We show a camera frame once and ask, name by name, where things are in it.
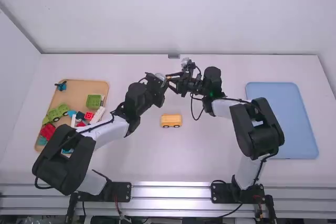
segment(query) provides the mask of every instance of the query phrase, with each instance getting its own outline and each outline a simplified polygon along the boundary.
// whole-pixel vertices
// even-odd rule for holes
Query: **white tabletop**
[[[336,101],[317,56],[189,57],[202,71],[207,66],[220,68],[223,91],[232,98],[245,98],[245,85],[250,81],[297,84],[320,155],[315,160],[268,161],[261,181],[272,185],[335,185],[336,172],[331,166],[336,163]],[[64,78],[105,80],[110,85],[107,109],[111,111],[124,100],[128,85],[144,77],[145,71],[179,70],[180,60],[168,59],[167,55],[44,55],[0,163],[0,183],[33,183],[31,169],[38,156],[34,144],[55,91],[54,83]],[[201,104],[195,102],[195,114],[200,110]],[[183,126],[160,128],[163,113],[181,113]],[[168,90],[162,108],[150,108],[132,135],[97,150],[90,167],[112,180],[210,182],[230,180],[241,156],[230,120],[203,114],[195,122],[190,97],[181,98]]]

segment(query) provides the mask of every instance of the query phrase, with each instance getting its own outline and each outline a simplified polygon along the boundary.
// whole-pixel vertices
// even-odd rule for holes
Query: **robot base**
[[[239,190],[233,184],[212,183],[211,201],[214,204],[264,204],[265,192],[262,184]]]
[[[114,202],[116,198],[118,202],[130,202],[131,189],[132,184],[129,182],[108,181],[99,195],[91,195],[80,191],[78,193],[78,201]]]

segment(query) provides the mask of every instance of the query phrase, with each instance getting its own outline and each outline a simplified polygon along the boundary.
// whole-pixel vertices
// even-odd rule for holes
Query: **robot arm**
[[[88,171],[93,151],[117,139],[130,135],[140,124],[140,116],[152,105],[161,107],[167,90],[166,78],[161,74],[146,73],[147,83],[132,83],[125,101],[105,121],[74,129],[63,124],[55,130],[50,141],[33,165],[35,186],[39,189],[55,188],[64,195],[76,190],[98,195],[107,179],[94,171]],[[70,157],[61,150],[73,149]],[[39,187],[37,179],[50,187]]]
[[[196,78],[193,77],[195,69],[199,71]],[[56,129],[33,165],[35,186],[40,189],[55,188],[64,195],[78,190],[97,195],[100,200],[111,201],[114,190],[112,181],[96,171],[88,170],[93,151],[132,134],[140,124],[140,116],[147,109],[152,105],[159,108],[163,105],[164,94],[169,88],[182,97],[188,92],[192,98],[193,95],[202,95],[203,98],[199,100],[206,113],[232,119],[239,148],[245,156],[238,173],[233,176],[231,188],[226,189],[226,183],[223,185],[224,191],[228,192],[226,199],[229,200],[225,202],[255,203],[255,200],[251,201],[252,196],[256,195],[251,188],[256,185],[262,164],[270,156],[276,155],[279,146],[284,143],[284,134],[265,98],[252,101],[228,98],[222,92],[220,75],[220,69],[208,67],[202,77],[200,69],[189,59],[182,61],[182,71],[178,73],[166,76],[146,73],[144,79],[147,83],[131,84],[125,101],[110,112],[111,118],[79,129],[65,124]],[[62,149],[71,148],[73,153],[70,157],[62,155]],[[38,178],[50,187],[39,187]]]

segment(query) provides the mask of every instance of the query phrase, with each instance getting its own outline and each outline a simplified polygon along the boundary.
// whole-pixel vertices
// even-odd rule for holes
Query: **metal frame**
[[[237,204],[213,204],[210,183],[133,182],[132,199],[119,207],[129,216],[217,217]],[[69,197],[39,190],[33,184],[0,185],[0,215],[65,215]],[[336,187],[265,186],[274,197],[278,218],[336,219]],[[117,216],[112,202],[86,202],[87,216]],[[229,217],[254,217],[253,205],[243,205]],[[76,214],[83,215],[81,204]]]

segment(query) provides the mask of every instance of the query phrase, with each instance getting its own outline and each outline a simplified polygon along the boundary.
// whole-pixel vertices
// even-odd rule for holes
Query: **yellow toy car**
[[[163,114],[161,116],[161,127],[169,128],[174,127],[178,128],[182,126],[182,116],[180,114]]]

